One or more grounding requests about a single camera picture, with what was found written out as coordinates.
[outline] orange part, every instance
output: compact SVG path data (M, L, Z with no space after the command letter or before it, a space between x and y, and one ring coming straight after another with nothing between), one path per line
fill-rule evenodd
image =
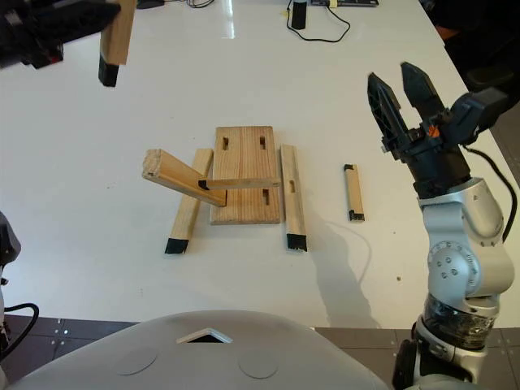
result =
M432 138L437 138L440 136L439 128L431 124L428 128L428 135Z

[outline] black cylinder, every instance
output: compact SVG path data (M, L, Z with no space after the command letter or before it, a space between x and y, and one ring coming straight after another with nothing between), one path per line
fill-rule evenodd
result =
M471 178L470 167L458 146L438 151L426 149L404 158L414 176L414 189L420 199L445 195Z
M480 350L486 344L494 318L465 313L428 295L422 315L424 325L434 336L467 350Z
M291 27L295 30L303 30L307 20L307 0L295 1L292 5Z

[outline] floor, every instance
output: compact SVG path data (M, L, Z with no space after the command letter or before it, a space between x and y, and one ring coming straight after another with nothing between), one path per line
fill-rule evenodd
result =
M7 315L16 337L29 318ZM131 327L134 323L39 318L29 336L2 362L11 383L44 364L95 340ZM393 365L405 329L316 328L316 331L350 356L373 370L391 387ZM489 390L520 390L520 328L495 329L489 338L489 354L481 384Z

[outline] wooden stick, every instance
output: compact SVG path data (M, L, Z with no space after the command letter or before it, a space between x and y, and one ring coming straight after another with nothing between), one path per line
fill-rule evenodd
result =
M254 179L204 179L198 181L201 189L268 189L279 187L281 184L278 177L254 178Z
M344 174L347 180L347 192L349 195L349 220L364 221L365 213L363 213L358 166L356 164L345 164Z
M117 3L121 11L101 33L99 80L107 87L115 87L119 65L127 63L137 0L117 0Z
M282 160L282 175L284 177L287 246L290 249L307 251L307 235L303 217L296 148L291 145L281 145L280 155Z
M151 149L146 152L142 175L147 180L195 197L200 201L215 206L226 205L225 189L206 191L199 188L198 181L206 175L201 175L162 149Z
M212 149L197 149L192 162L192 168L201 175L207 176L212 159ZM193 227L195 226L200 205L201 201L198 199L188 195L182 196L175 222L168 237L165 254L183 254L186 252L189 240L192 238Z

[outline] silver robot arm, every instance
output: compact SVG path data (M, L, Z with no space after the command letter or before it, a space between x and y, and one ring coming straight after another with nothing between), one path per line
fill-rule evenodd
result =
M430 237L428 298L416 324L429 352L479 377L500 294L514 280L504 250L504 218L486 182L472 178L419 200Z
M514 268L503 247L501 209L485 181L471 177L459 145L490 128L507 97L486 89L445 108L425 72L409 63L401 68L406 96L422 118L419 128L406 127L392 89L373 73L368 98L383 150L414 177L430 238L429 293L412 340L401 345L392 383L397 390L425 380L428 388L442 388L435 378L475 384Z

